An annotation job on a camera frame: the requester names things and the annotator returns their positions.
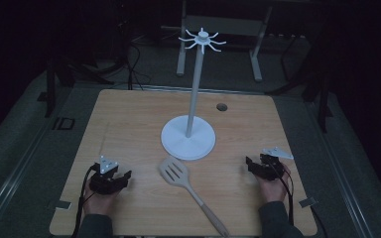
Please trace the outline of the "grey metal frame stand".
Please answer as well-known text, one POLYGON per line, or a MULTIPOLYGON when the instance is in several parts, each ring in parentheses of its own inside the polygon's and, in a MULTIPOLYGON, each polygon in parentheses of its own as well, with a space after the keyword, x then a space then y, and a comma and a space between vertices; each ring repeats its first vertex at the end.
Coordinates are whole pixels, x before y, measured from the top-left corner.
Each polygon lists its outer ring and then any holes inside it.
POLYGON ((218 52, 218 49, 213 46, 213 39, 218 35, 217 31, 219 31, 219 33, 226 35, 256 38, 256 45, 249 51, 249 58, 254 80, 256 82, 263 80, 258 55, 272 15, 272 6, 266 8, 262 20, 189 15, 187 7, 188 0, 182 0, 181 34, 179 36, 181 42, 177 64, 177 76, 183 76, 185 74, 187 50, 192 47, 201 45, 200 52, 202 54, 204 53, 204 48, 209 46, 212 46, 212 49, 218 52))

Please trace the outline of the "grey tape piece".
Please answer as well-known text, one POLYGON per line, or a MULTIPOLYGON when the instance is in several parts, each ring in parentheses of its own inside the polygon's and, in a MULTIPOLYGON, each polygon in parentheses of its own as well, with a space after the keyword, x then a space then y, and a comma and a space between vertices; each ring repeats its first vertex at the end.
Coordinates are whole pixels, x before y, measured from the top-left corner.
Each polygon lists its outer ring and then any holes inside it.
POLYGON ((308 206, 315 205, 318 201, 314 197, 308 197, 306 199, 303 199, 299 202, 299 205, 301 208, 305 208, 308 206))

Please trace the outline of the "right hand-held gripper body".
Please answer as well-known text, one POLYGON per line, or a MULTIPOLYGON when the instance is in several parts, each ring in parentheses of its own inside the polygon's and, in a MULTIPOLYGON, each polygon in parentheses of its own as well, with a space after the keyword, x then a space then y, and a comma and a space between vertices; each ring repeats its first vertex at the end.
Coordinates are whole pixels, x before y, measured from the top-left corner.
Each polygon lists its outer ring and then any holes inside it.
POLYGON ((263 149, 260 154, 260 169, 257 176, 261 179, 274 180, 283 176, 285 170, 281 159, 292 160, 294 156, 279 147, 263 149))

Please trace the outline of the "person's right hand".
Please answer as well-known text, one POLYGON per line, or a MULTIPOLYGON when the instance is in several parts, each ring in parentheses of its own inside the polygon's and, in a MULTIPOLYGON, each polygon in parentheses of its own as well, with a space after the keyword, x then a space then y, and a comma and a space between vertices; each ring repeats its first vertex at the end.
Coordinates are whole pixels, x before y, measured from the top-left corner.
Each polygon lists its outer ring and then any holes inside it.
POLYGON ((260 187, 261 198, 265 203, 283 201, 288 194, 290 170, 286 165, 284 165, 284 170, 283 176, 275 180, 256 177, 260 187))

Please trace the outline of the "beige slotted spatula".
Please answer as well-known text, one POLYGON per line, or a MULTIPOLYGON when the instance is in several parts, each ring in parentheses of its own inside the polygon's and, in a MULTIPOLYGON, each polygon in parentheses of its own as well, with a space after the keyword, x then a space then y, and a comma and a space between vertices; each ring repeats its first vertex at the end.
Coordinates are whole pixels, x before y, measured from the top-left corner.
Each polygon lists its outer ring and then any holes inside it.
POLYGON ((173 156, 168 156, 159 165, 159 172, 168 184, 186 189, 216 231, 223 238, 229 237, 229 232, 225 225, 193 190, 190 183, 190 172, 180 160, 173 156))

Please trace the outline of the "dark metal stand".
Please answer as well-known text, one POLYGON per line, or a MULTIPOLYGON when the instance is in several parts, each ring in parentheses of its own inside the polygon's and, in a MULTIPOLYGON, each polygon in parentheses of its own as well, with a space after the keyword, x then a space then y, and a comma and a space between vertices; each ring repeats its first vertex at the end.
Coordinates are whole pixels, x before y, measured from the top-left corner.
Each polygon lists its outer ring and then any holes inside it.
POLYGON ((266 95, 280 95, 293 88, 304 85, 302 98, 305 102, 314 102, 319 96, 317 123, 321 130, 326 133, 326 117, 328 113, 328 94, 330 85, 329 67, 323 62, 326 60, 325 45, 328 39, 324 32, 319 33, 311 44, 300 69, 293 74, 290 81, 277 89, 266 91, 266 95))

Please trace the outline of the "person's left hand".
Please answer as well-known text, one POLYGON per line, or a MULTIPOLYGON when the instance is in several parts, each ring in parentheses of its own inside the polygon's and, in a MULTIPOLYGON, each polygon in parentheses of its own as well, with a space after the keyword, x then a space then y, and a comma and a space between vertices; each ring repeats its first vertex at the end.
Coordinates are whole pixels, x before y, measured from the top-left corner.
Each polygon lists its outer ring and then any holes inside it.
POLYGON ((89 188, 89 185, 85 187, 85 202, 83 210, 86 215, 98 214, 109 216, 113 207, 115 206, 116 197, 118 192, 111 194, 99 194, 95 193, 89 188))

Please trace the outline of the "white hook stand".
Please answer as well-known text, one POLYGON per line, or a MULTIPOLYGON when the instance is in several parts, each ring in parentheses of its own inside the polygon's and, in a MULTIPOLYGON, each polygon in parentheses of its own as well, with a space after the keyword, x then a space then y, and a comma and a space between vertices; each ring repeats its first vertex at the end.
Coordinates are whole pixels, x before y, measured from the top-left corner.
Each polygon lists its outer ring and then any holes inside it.
POLYGON ((216 135, 212 126, 196 115, 196 103, 205 48, 220 53, 215 45, 225 45, 216 42, 217 33, 210 35, 204 28, 196 34, 186 31, 188 39, 180 38, 182 43, 191 42, 186 50, 196 48, 193 69, 190 107, 187 115, 181 115, 168 121, 161 132, 161 142, 164 149, 173 157, 184 161, 195 161, 207 156, 215 146, 216 135))

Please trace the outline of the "dark tripod stand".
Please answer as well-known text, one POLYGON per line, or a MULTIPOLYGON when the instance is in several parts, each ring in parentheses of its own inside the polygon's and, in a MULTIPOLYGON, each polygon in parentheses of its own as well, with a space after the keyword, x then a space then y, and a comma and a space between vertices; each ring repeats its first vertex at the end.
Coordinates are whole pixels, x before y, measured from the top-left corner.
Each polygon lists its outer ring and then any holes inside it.
POLYGON ((46 118, 49 118, 56 108, 56 78, 62 86, 73 87, 75 79, 72 71, 76 70, 91 81, 101 84, 112 84, 112 81, 100 77, 96 72, 66 56, 56 56, 47 61, 46 91, 41 94, 47 103, 46 118))

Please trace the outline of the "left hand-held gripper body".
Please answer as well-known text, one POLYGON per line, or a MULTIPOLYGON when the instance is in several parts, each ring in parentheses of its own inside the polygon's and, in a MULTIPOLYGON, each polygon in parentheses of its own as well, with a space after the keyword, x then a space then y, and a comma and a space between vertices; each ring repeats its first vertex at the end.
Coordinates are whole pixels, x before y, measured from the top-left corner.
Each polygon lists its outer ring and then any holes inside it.
POLYGON ((92 167, 94 174, 89 184, 90 189, 99 194, 114 193, 114 183, 121 180, 114 177, 118 172, 118 168, 119 164, 117 162, 100 156, 99 162, 92 167))

